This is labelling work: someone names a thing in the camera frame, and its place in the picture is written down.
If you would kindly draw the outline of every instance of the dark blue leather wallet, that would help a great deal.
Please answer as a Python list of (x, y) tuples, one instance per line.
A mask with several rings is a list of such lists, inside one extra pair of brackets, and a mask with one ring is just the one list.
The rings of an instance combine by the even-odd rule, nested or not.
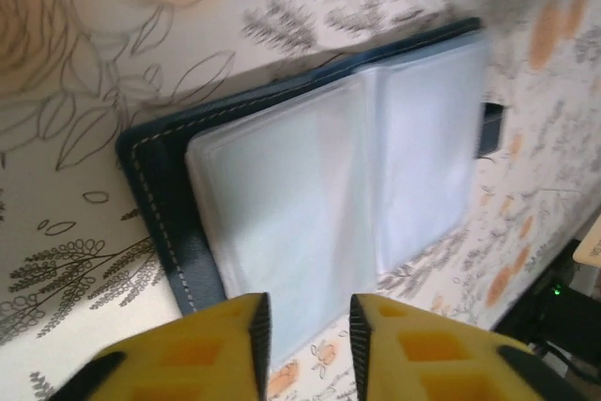
[[(480, 28), (478, 19), (462, 20), (123, 132), (116, 150), (182, 314), (225, 300), (184, 159), (196, 134), (347, 77), (362, 65)], [(501, 118), (502, 107), (486, 105), (478, 157), (497, 148)]]

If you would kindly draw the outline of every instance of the floral patterned surface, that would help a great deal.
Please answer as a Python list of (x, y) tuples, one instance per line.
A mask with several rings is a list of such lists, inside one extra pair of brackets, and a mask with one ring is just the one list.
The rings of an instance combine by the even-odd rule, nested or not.
[[(601, 201), (601, 0), (1, 0), (0, 388), (45, 399), (178, 317), (113, 151), (132, 124), (483, 17), (501, 149), (455, 231), (378, 292), (490, 328)], [(269, 396), (355, 399), (347, 319)]]

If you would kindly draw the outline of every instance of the card holder wallet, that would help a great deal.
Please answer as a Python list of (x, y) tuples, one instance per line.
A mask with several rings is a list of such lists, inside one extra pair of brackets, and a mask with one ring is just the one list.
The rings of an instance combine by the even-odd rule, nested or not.
[[(365, 89), (373, 90), (372, 96), (375, 98), (380, 96), (378, 91), (386, 89), (387, 86), (393, 89), (395, 84), (401, 86), (421, 80), (422, 84), (436, 85), (437, 80), (429, 77), (427, 70), (409, 75), (405, 81), (396, 81), (394, 77), (388, 77), (382, 83), (377, 79), (382, 78), (383, 72), (394, 72), (394, 65), (411, 67), (410, 60), (415, 57), (411, 54), (414, 51), (425, 52), (418, 56), (420, 60), (427, 59), (428, 52), (441, 52), (432, 46), (451, 42), (459, 37), (474, 39), (479, 35), (480, 28), (478, 19), (462, 20), (353, 55), (299, 76), (201, 104), (123, 132), (117, 140), (117, 154), (149, 233), (155, 241), (182, 314), (194, 312), (226, 298), (222, 277), (209, 249), (206, 231), (201, 224), (186, 166), (186, 152), (196, 135), (257, 114), (282, 102), (293, 101), (294, 98), (319, 88), (327, 89), (327, 85), (337, 83), (348, 76), (361, 80), (366, 86)], [(411, 74), (411, 71), (399, 70), (398, 73)], [(419, 102), (415, 102), (415, 107), (419, 106)], [(444, 115), (437, 115), (439, 121), (454, 120), (454, 116), (445, 119)], [(474, 126), (480, 129), (481, 133), (476, 155), (481, 157), (497, 148), (502, 107), (487, 104), (484, 114), (478, 110), (477, 115), (482, 115), (482, 119), (476, 120)], [(448, 125), (445, 127), (449, 131), (452, 130)], [(419, 130), (417, 139), (427, 136), (427, 131), (428, 128)], [(380, 262), (379, 266), (381, 269), (390, 264), (391, 262)]]

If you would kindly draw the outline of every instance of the cable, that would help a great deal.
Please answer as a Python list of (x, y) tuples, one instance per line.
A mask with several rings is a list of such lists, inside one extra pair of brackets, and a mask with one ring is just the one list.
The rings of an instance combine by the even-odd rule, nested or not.
[(574, 365), (574, 363), (572, 361), (570, 361), (567, 357), (565, 357), (561, 351), (559, 351), (556, 347), (554, 347), (550, 343), (545, 342), (545, 343), (541, 344), (541, 348), (550, 352), (555, 357), (557, 357), (560, 361), (565, 363), (567, 365), (567, 367), (570, 370), (572, 370), (572, 373), (574, 373), (577, 377), (579, 377), (582, 380), (589, 382), (591, 384), (601, 385), (601, 379), (599, 379), (593, 375), (589, 375), (588, 373), (585, 373), (584, 371), (579, 369), (577, 366)]

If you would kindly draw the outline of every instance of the wallet stitching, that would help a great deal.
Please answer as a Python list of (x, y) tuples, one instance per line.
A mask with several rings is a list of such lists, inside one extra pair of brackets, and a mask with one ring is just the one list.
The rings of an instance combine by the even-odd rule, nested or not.
[[(448, 32), (446, 34), (439, 35), (439, 36), (435, 37), (434, 39), (429, 39), (429, 40), (426, 40), (426, 41), (420, 41), (419, 43), (416, 43), (416, 44), (414, 44), (412, 46), (408, 46), (404, 51), (402, 51), (402, 54), (406, 53), (406, 52), (409, 52), (409, 51), (411, 51), (411, 50), (413, 50), (415, 48), (418, 48), (418, 47), (424, 47), (425, 45), (429, 44), (430, 42), (432, 42), (434, 40), (444, 39), (444, 38), (448, 37), (449, 35), (456, 35), (456, 34), (462, 32), (462, 31), (466, 31), (466, 30), (469, 30), (469, 29), (473, 29), (473, 27), (472, 26), (464, 26), (462, 28), (453, 30), (452, 32)], [(157, 205), (154, 202), (154, 196), (152, 194), (152, 191), (150, 190), (150, 187), (146, 183), (146, 178), (144, 177), (144, 172), (142, 171), (142, 166), (138, 162), (138, 159), (137, 159), (137, 156), (136, 156), (136, 149), (140, 145), (143, 145), (145, 143), (150, 143), (150, 142), (155, 141), (155, 140), (157, 140), (157, 139), (159, 139), (159, 138), (161, 138), (163, 136), (169, 135), (169, 134), (171, 134), (171, 133), (173, 133), (175, 131), (181, 131), (183, 129), (187, 129), (187, 128), (192, 127), (192, 126), (195, 126), (195, 125), (198, 125), (198, 124), (202, 124), (203, 122), (205, 122), (205, 121), (207, 121), (209, 119), (213, 119), (213, 118), (218, 117), (218, 116), (222, 116), (222, 115), (225, 115), (225, 114), (228, 114), (228, 113), (231, 113), (231, 112), (235, 112), (236, 110), (239, 110), (240, 108), (248, 107), (248, 106), (254, 105), (256, 103), (265, 102), (265, 101), (273, 99), (273, 98), (275, 98), (277, 96), (282, 96), (283, 94), (285, 94), (285, 93), (287, 93), (289, 91), (294, 91), (294, 90), (297, 90), (297, 89), (301, 89), (301, 88), (303, 88), (303, 87), (305, 87), (307, 85), (312, 85), (315, 82), (319, 82), (320, 80), (325, 79), (327, 77), (335, 76), (336, 74), (338, 74), (340, 72), (344, 72), (344, 71), (356, 69), (359, 66), (363, 66), (363, 65), (365, 65), (367, 63), (370, 63), (370, 62), (372, 62), (374, 60), (380, 60), (382, 58), (385, 58), (385, 57), (393, 55), (393, 54), (398, 54), (398, 51), (390, 51), (390, 52), (388, 52), (386, 54), (380, 54), (380, 55), (377, 55), (377, 56), (373, 56), (372, 58), (368, 58), (368, 59), (366, 59), (366, 60), (364, 60), (362, 62), (359, 62), (359, 63), (357, 63), (355, 65), (351, 65), (351, 66), (346, 67), (344, 69), (340, 69), (340, 70), (338, 70), (336, 72), (333, 72), (332, 74), (328, 74), (326, 76), (313, 79), (310, 82), (307, 82), (306, 84), (298, 85), (298, 86), (294, 86), (294, 87), (288, 88), (288, 89), (286, 89), (284, 91), (280, 91), (280, 92), (278, 92), (276, 94), (272, 94), (271, 96), (267, 96), (265, 98), (248, 100), (248, 101), (246, 101), (244, 103), (241, 103), (239, 105), (235, 105), (235, 106), (233, 106), (231, 108), (228, 108), (226, 110), (222, 110), (221, 112), (214, 113), (212, 115), (205, 116), (205, 117), (202, 117), (200, 119), (195, 119), (195, 120), (190, 121), (190, 122), (188, 122), (186, 124), (179, 125), (179, 126), (173, 128), (173, 129), (168, 129), (166, 131), (161, 131), (160, 133), (155, 133), (154, 135), (146, 137), (146, 138), (143, 138), (140, 141), (138, 141), (138, 142), (136, 142), (136, 143), (133, 144), (133, 146), (131, 147), (131, 159), (133, 160), (133, 167), (134, 167), (136, 173), (138, 174), (138, 178), (140, 179), (140, 183), (142, 184), (142, 187), (144, 188), (144, 192), (146, 194), (146, 198), (147, 198), (148, 202), (150, 203), (150, 208), (154, 212), (155, 218), (157, 219), (157, 222), (159, 223), (159, 228), (161, 230), (162, 236), (164, 237), (165, 243), (167, 244), (167, 250), (169, 252), (169, 255), (171, 256), (171, 259), (173, 260), (173, 263), (176, 265), (177, 275), (179, 276), (179, 280), (181, 281), (181, 284), (182, 284), (182, 286), (184, 288), (184, 292), (186, 293), (186, 297), (188, 298), (188, 303), (190, 304), (190, 306), (192, 307), (192, 309), (193, 309), (194, 312), (196, 312), (197, 308), (196, 308), (196, 305), (194, 304), (194, 298), (192, 296), (192, 293), (191, 293), (191, 290), (190, 290), (190, 286), (188, 285), (188, 282), (186, 281), (186, 277), (184, 276), (183, 269), (181, 268), (181, 266), (179, 265), (179, 263), (177, 261), (176, 252), (175, 252), (175, 250), (173, 248), (173, 245), (171, 244), (171, 240), (169, 239), (169, 234), (167, 233), (167, 229), (165, 228), (165, 225), (164, 225), (164, 223), (162, 221), (161, 213), (159, 212), (159, 209), (158, 209)]]

